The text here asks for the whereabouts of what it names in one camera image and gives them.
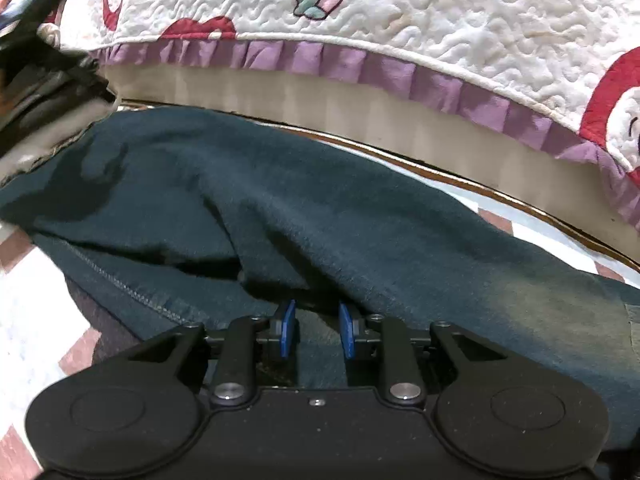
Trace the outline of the beige mattress side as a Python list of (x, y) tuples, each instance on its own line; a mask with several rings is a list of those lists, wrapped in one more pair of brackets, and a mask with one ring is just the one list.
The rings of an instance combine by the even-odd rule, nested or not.
[(472, 84), (436, 82), (413, 101), (368, 84), (287, 72), (122, 64), (104, 74), (128, 100), (280, 122), (426, 162), (639, 257), (637, 195), (606, 155), (552, 119)]

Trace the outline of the white quilted strawberry bedspread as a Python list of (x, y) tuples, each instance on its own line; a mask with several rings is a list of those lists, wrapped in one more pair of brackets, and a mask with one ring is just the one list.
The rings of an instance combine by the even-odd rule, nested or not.
[(574, 133), (639, 221), (639, 0), (66, 0), (58, 24), (105, 64), (370, 84), (537, 150)]

